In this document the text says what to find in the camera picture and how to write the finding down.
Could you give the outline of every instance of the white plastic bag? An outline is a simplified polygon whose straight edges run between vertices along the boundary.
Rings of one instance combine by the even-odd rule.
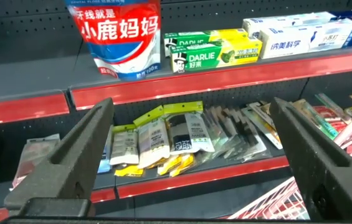
[[[110,164],[138,164],[137,130],[122,131],[113,135]]]
[[[161,118],[138,127],[138,147],[140,148],[139,169],[144,169],[162,158],[169,158],[169,139]]]

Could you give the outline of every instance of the plastic packaging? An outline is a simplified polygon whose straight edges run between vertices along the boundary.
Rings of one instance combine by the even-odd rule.
[[[150,167],[170,156],[169,139],[162,115],[163,107],[159,106],[134,120],[138,127],[139,169]]]
[[[99,174],[103,172],[109,172],[111,169],[111,165],[109,164],[109,157],[111,154],[111,147],[112,147],[112,131],[113,131],[113,125],[109,127],[107,141],[105,142],[105,146],[103,148],[102,157],[100,161],[100,166],[98,167],[97,173]]]
[[[201,117],[201,101],[164,105],[166,127],[171,141],[171,155],[214,152],[212,141]]]
[[[45,138],[28,139],[22,150],[21,159],[14,181],[12,181],[12,186],[15,188],[21,183],[59,142],[59,134],[53,134]]]
[[[119,165],[115,171],[115,176],[118,177],[142,177],[144,169],[138,168],[137,165]]]
[[[239,159],[241,162],[271,157],[271,153],[265,147],[265,144],[263,143],[262,138],[259,136],[255,126],[253,125],[251,120],[246,117],[246,112],[248,110],[248,108],[244,108],[236,112],[244,124],[244,129],[246,130],[245,132],[250,136],[251,139],[252,136],[254,136],[254,142],[256,142],[256,144],[254,145],[254,147],[250,147],[247,151],[245,151],[243,155],[237,157],[237,159]]]
[[[182,172],[192,168],[194,166],[195,157],[194,154],[182,154],[181,155],[181,164],[177,168],[170,171],[170,177],[175,177]]]
[[[138,164],[137,130],[134,124],[115,126],[110,164]]]
[[[183,158],[181,155],[170,156],[164,163],[158,166],[158,174],[165,175],[169,171],[181,165]]]
[[[249,105],[244,110],[244,114],[256,125],[256,127],[271,141],[271,143],[277,148],[282,149],[281,140],[276,130],[271,127],[259,114],[257,114]]]
[[[101,74],[140,80],[160,69],[158,0],[65,0]]]
[[[305,99],[294,102],[293,106],[330,139],[333,140],[338,135],[338,132],[326,122]]]

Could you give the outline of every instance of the darlie toothpaste box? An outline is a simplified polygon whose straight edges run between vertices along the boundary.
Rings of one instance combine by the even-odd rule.
[[[259,38],[262,29],[271,27],[292,27],[311,24],[320,24],[329,22],[335,16],[329,12],[314,12],[308,14],[297,14],[290,16],[273,16],[244,19],[242,28],[244,28],[249,37]]]
[[[139,80],[160,69],[158,0],[65,0],[101,74]]]
[[[205,44],[219,39],[246,40],[244,29],[205,30],[198,32],[178,32],[164,34],[164,56],[170,56],[170,48],[175,46]]]
[[[255,37],[172,47],[171,68],[173,72],[184,73],[254,63],[261,48],[262,42]]]
[[[350,19],[310,26],[262,29],[259,37],[263,42],[260,58],[340,49],[351,32]]]

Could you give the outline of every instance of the hanging product package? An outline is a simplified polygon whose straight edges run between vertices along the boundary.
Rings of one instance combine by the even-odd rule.
[[[201,117],[203,111],[201,101],[164,105],[163,109],[171,142],[171,155],[198,151],[214,152]]]
[[[158,106],[133,121],[138,130],[139,169],[152,167],[170,156],[169,139],[162,116],[163,107]]]
[[[24,146],[12,187],[16,187],[60,142],[59,134],[28,139]]]
[[[160,69],[159,0],[65,0],[101,74],[143,79]]]
[[[115,126],[110,164],[138,164],[137,130],[134,124]]]
[[[100,166],[98,167],[98,172],[97,172],[98,174],[109,172],[111,170],[111,165],[109,164],[109,157],[110,157],[111,148],[112,148],[112,132],[113,132],[113,125],[109,127],[107,140],[105,141],[105,146],[102,152]]]

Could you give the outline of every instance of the dark product package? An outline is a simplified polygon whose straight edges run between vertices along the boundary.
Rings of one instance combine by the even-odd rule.
[[[171,155],[195,153],[199,150],[214,152],[212,142],[199,113],[172,114],[166,118]]]
[[[160,69],[159,0],[65,0],[104,75],[143,79]]]

